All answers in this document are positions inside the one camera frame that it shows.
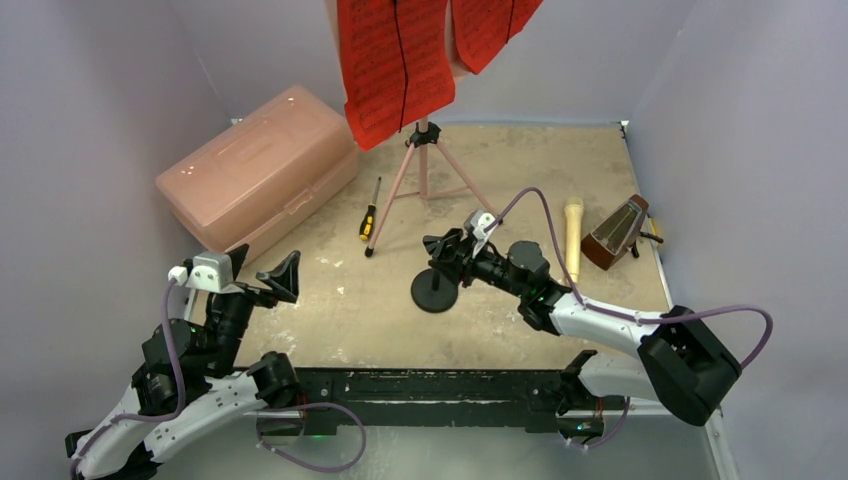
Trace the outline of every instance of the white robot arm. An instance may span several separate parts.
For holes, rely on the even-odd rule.
[[[447,280],[434,286],[468,287],[479,279],[518,297],[518,312],[535,330],[592,340],[626,354],[582,356],[578,378],[587,394],[659,401],[687,423],[706,423],[742,368],[703,321],[675,322],[673,317],[693,313],[685,307],[640,312],[580,296],[551,278],[537,243],[518,241],[501,255],[488,243],[493,218],[478,210],[464,231],[424,238],[429,265],[440,274],[430,277]],[[422,299],[415,300],[421,306]]]
[[[247,248],[204,252],[171,269],[169,280],[192,289],[190,307],[198,291],[209,292],[206,323],[167,319],[175,357],[166,346],[164,324],[144,342],[145,362],[118,405],[91,431],[66,437],[72,478],[150,478],[158,465],[205,433],[246,412],[292,405],[297,376],[285,354],[269,352],[244,372],[235,372],[233,363],[255,306],[297,300],[300,252],[257,274],[270,287],[264,289],[235,281]],[[174,359],[185,387],[179,412]]]

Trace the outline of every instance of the screwdriver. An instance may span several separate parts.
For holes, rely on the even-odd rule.
[[[377,213],[377,194],[380,193],[380,182],[382,181],[383,177],[377,177],[374,198],[368,204],[368,210],[365,211],[365,218],[362,219],[362,224],[359,226],[359,238],[363,240],[371,238],[371,231],[374,230],[374,214]]]

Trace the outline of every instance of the black round base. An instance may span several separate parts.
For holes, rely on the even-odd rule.
[[[419,273],[412,281],[412,301],[425,312],[447,311],[456,303],[458,296],[459,287],[451,284],[432,268]]]

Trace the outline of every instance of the wooden metronome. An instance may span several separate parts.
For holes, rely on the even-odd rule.
[[[592,263],[609,270],[635,247],[647,215],[648,202],[633,195],[583,238],[580,250]]]

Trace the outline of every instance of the sheet music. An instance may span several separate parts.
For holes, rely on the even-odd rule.
[[[479,74],[520,32],[542,0],[451,0],[459,58]]]
[[[394,0],[338,0],[345,115],[362,150],[453,101],[447,1],[399,0],[396,19]]]

